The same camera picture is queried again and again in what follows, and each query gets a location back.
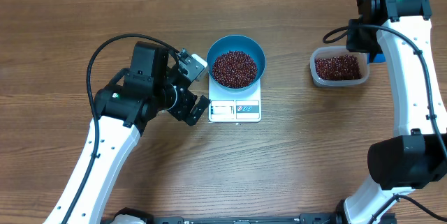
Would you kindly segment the blue plastic measuring scoop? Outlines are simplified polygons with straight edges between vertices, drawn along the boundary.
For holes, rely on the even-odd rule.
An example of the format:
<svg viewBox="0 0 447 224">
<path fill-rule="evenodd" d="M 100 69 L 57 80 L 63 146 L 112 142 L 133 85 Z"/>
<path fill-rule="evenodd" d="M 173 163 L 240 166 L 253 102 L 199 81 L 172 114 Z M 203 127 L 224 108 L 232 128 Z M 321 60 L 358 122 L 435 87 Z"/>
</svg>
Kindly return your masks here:
<svg viewBox="0 0 447 224">
<path fill-rule="evenodd" d="M 379 64 L 384 63 L 386 61 L 386 58 L 384 57 L 383 53 L 378 53 L 375 55 L 368 54 L 367 60 L 369 64 Z"/>
</svg>

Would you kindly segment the red adzuki beans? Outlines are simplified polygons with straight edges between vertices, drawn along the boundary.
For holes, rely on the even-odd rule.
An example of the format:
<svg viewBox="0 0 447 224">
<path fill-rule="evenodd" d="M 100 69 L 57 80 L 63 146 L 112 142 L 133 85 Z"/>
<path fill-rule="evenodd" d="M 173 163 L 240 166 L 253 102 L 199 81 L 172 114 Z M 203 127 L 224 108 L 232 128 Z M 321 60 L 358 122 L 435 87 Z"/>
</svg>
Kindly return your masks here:
<svg viewBox="0 0 447 224">
<path fill-rule="evenodd" d="M 362 78 L 358 59 L 342 55 L 315 59 L 316 74 L 323 80 L 344 81 Z M 241 51 L 230 51 L 217 57 L 212 66 L 212 77 L 221 85 L 238 89 L 251 84 L 258 74 L 254 60 Z"/>
</svg>

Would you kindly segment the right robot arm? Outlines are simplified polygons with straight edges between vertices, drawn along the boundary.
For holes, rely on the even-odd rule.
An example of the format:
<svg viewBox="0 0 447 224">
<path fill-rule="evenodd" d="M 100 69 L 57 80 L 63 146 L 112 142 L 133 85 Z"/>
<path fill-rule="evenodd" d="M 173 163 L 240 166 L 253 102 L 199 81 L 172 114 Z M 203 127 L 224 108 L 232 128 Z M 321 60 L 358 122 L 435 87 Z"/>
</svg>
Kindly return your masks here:
<svg viewBox="0 0 447 224">
<path fill-rule="evenodd" d="M 347 49 L 382 53 L 394 105 L 393 136 L 373 144 L 369 174 L 342 206 L 345 223 L 379 223 L 399 199 L 446 174 L 446 108 L 431 49 L 429 0 L 356 0 Z"/>
</svg>

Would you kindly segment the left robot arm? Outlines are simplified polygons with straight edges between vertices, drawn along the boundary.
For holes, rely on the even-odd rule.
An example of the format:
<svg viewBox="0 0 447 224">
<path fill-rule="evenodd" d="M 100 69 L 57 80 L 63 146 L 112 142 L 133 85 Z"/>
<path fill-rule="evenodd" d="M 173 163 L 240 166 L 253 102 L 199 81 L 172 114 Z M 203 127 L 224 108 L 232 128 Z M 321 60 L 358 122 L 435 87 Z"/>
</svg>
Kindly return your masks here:
<svg viewBox="0 0 447 224">
<path fill-rule="evenodd" d="M 208 72 L 186 50 L 138 42 L 131 65 L 97 92 L 85 146 L 46 223 L 100 223 L 118 174 L 148 121 L 169 112 L 190 126 L 210 104 L 188 88 Z"/>
</svg>

